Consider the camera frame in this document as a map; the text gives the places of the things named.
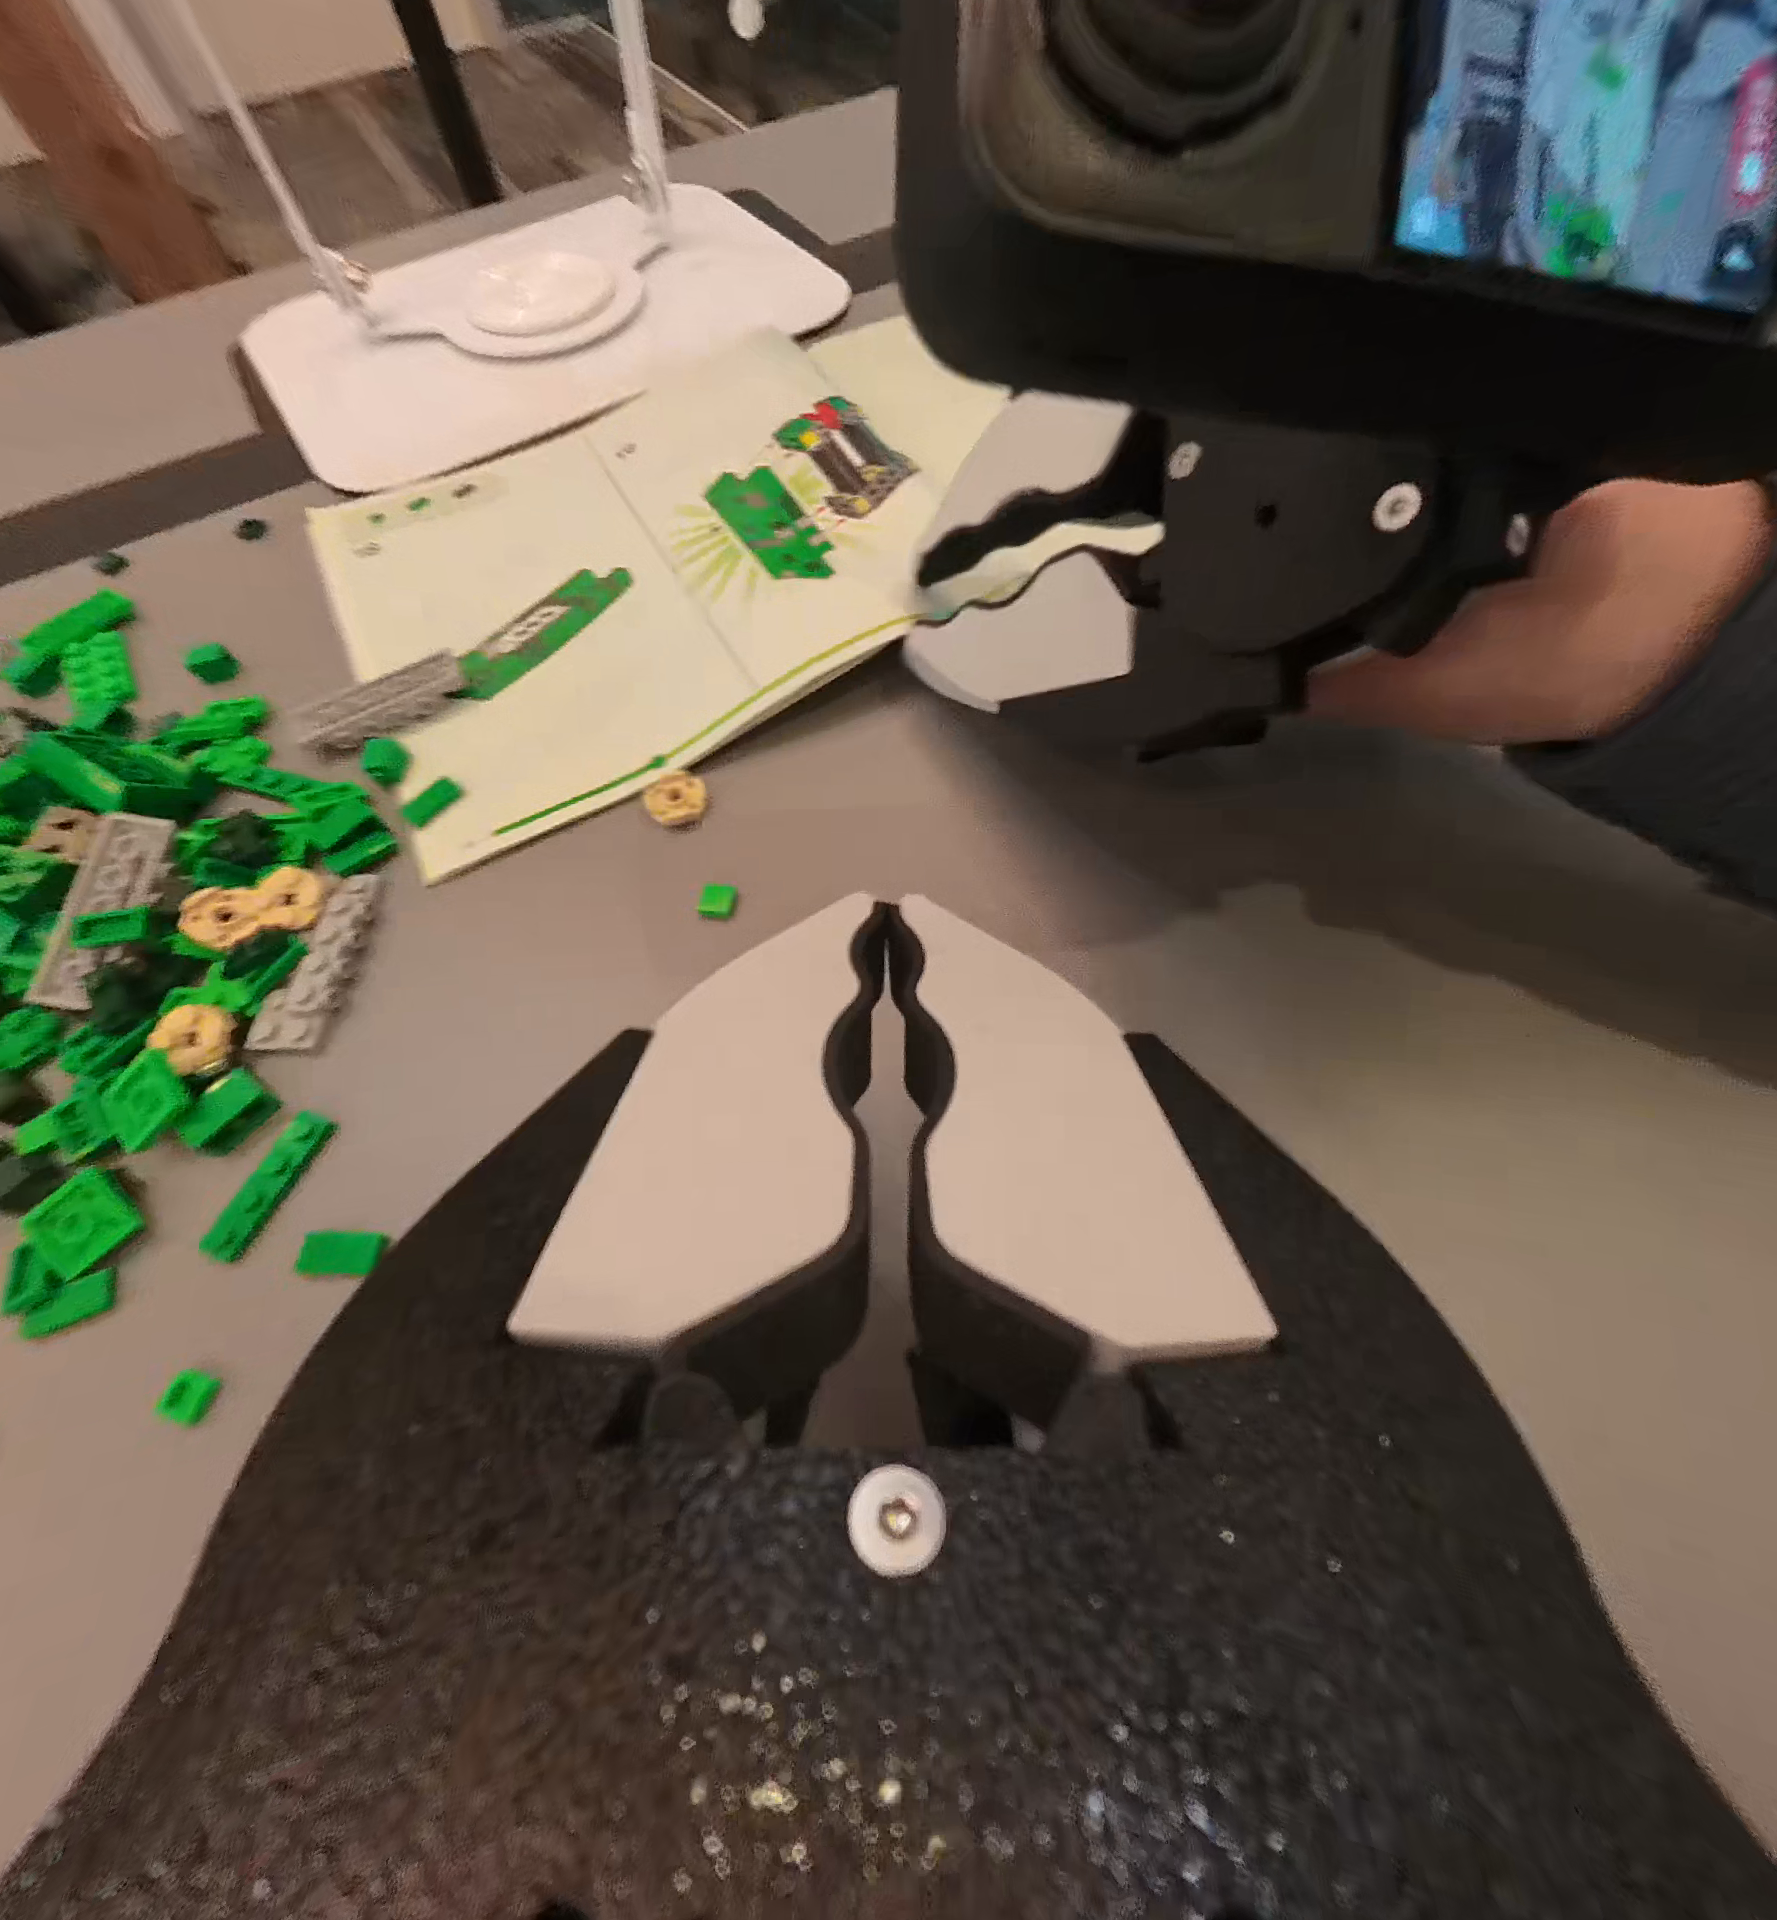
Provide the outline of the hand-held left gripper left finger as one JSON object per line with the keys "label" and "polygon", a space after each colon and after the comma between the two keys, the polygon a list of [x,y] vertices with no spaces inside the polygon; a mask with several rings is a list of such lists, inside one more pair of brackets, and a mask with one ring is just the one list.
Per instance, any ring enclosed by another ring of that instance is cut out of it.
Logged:
{"label": "hand-held left gripper left finger", "polygon": [[522,1343],[670,1359],[854,1220],[854,1098],[828,1088],[835,1019],[865,1005],[845,895],[731,957],[652,1028],[530,1283]]}

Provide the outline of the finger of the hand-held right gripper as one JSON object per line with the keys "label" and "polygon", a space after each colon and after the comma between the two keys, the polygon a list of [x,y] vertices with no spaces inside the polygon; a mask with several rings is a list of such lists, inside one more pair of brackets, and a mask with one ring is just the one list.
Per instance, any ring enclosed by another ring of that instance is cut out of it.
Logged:
{"label": "finger of the hand-held right gripper", "polygon": [[1165,541],[1155,410],[1021,390],[998,402],[917,541],[917,588],[1025,588],[1052,562],[1144,562]]}
{"label": "finger of the hand-held right gripper", "polygon": [[1140,609],[1109,562],[1112,553],[1064,553],[1007,595],[917,626],[899,661],[929,694],[978,714],[1123,679]]}

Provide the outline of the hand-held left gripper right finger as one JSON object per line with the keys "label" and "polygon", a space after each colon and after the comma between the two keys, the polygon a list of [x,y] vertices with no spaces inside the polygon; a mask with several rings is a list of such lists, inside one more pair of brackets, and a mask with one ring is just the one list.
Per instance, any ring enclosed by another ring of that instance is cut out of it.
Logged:
{"label": "hand-held left gripper right finger", "polygon": [[917,1014],[955,1082],[923,1152],[945,1256],[1107,1369],[1236,1359],[1276,1319],[1112,1017],[1037,957],[907,895]]}

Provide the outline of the brick building instruction booklet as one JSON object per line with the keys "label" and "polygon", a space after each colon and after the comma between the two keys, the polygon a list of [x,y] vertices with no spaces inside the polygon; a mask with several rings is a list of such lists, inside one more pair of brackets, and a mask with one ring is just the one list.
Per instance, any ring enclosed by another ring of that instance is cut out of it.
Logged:
{"label": "brick building instruction booklet", "polygon": [[309,507],[358,679],[453,656],[408,729],[423,883],[633,801],[899,643],[917,541],[1004,390],[907,318],[753,330],[589,428]]}

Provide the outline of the person's right forearm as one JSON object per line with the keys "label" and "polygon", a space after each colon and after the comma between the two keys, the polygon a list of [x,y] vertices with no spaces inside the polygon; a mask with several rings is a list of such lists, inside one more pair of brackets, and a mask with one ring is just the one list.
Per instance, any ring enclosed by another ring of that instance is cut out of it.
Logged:
{"label": "person's right forearm", "polygon": [[1727,897],[1777,914],[1777,476],[1755,585],[1618,729],[1508,746],[1515,772],[1621,828]]}

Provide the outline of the person's right hand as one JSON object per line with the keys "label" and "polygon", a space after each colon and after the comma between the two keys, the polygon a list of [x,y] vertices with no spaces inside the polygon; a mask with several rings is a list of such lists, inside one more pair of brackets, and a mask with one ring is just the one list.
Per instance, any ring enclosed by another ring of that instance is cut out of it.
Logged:
{"label": "person's right hand", "polygon": [[1476,588],[1417,650],[1308,679],[1308,714],[1476,746],[1576,744],[1665,694],[1760,578],[1760,481],[1607,481],[1548,519],[1523,578]]}

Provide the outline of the grey studded plate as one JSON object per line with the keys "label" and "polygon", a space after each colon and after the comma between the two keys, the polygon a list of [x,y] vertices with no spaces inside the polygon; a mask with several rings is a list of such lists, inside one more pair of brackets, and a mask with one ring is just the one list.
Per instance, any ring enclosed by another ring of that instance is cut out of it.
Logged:
{"label": "grey studded plate", "polygon": [[419,656],[385,675],[345,685],[293,714],[297,746],[317,757],[355,757],[370,740],[419,729],[466,694],[453,650]]}

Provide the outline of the white stand with clear rods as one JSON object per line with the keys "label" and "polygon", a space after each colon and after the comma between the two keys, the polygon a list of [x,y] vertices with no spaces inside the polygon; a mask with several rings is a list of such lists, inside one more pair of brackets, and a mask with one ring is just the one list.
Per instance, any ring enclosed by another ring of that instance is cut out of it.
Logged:
{"label": "white stand with clear rods", "polygon": [[777,219],[670,181],[647,11],[610,4],[632,181],[618,199],[370,275],[318,243],[188,4],[171,4],[317,296],[238,338],[306,471],[355,497],[432,481],[577,428],[747,330],[812,338],[854,283]]}

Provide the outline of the pile of green toy bricks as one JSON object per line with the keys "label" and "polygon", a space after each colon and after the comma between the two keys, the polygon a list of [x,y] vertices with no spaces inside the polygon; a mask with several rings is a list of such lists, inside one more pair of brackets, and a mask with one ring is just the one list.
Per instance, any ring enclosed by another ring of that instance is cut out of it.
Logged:
{"label": "pile of green toy bricks", "polygon": [[116,588],[0,640],[0,1313],[26,1342],[116,1305],[151,1156],[250,1170],[196,1253],[242,1260],[342,1124],[271,1080],[317,1053],[374,939],[398,834],[365,785],[275,757],[238,661],[137,714]]}

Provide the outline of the black metal leg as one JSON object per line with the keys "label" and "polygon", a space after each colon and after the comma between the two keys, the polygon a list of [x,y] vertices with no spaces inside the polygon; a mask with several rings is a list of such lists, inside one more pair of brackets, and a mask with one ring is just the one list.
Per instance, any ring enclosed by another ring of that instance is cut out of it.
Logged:
{"label": "black metal leg", "polygon": [[428,104],[432,132],[442,140],[444,164],[462,191],[466,206],[501,206],[506,191],[470,109],[462,67],[444,40],[432,0],[392,0],[396,30],[408,48],[419,96]]}

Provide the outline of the wooden post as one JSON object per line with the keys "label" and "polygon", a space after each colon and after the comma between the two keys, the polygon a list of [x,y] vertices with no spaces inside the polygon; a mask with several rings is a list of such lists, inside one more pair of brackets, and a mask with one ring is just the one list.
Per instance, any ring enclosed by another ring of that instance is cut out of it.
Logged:
{"label": "wooden post", "polygon": [[0,0],[0,102],[51,164],[66,215],[95,241],[134,303],[234,279],[70,4]]}

